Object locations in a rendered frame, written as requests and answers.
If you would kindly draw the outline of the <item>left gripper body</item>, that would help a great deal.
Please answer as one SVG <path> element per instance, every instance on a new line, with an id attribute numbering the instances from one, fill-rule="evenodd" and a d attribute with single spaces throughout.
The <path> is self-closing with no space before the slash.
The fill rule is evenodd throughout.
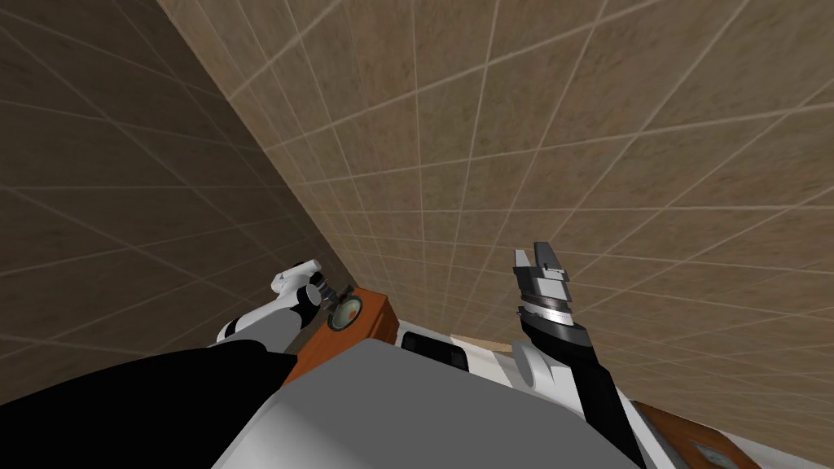
<path id="1" fill-rule="evenodd" d="M 337 309 L 354 292 L 351 284 L 347 284 L 341 291 L 336 291 L 332 287 L 329 287 L 328 283 L 322 283 L 318 289 L 322 297 L 321 308 L 328 311 Z"/>

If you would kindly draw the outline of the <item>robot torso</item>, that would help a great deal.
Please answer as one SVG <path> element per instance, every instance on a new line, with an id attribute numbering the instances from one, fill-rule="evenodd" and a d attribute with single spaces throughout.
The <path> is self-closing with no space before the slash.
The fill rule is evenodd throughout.
<path id="1" fill-rule="evenodd" d="M 287 379 L 213 469 L 642 469 L 579 414 L 365 339 Z"/>

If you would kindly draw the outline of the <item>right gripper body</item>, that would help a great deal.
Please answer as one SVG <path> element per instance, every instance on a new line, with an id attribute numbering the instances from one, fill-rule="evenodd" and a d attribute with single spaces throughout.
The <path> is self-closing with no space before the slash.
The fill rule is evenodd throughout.
<path id="1" fill-rule="evenodd" d="M 569 277 L 565 270 L 532 266 L 518 268 L 518 287 L 522 295 L 540 296 L 571 303 Z"/>

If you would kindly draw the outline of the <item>brown wooden cupboard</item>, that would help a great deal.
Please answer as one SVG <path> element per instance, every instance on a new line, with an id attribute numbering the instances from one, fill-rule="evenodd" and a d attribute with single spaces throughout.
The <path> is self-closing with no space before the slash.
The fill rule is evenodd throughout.
<path id="1" fill-rule="evenodd" d="M 349 326 L 334 331 L 327 324 L 322 325 L 297 355 L 297 364 L 284 380 L 289 383 L 310 372 L 324 362 L 340 355 L 366 339 L 375 339 L 394 344 L 399 322 L 388 301 L 388 297 L 374 291 L 357 288 L 353 291 L 362 305 L 351 315 Z"/>

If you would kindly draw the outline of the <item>brown wooden panel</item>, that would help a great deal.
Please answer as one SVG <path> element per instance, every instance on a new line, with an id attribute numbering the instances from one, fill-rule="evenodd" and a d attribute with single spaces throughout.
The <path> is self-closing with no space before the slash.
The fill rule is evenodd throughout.
<path id="1" fill-rule="evenodd" d="M 632 404 L 674 469 L 763 469 L 715 429 L 639 401 Z"/>

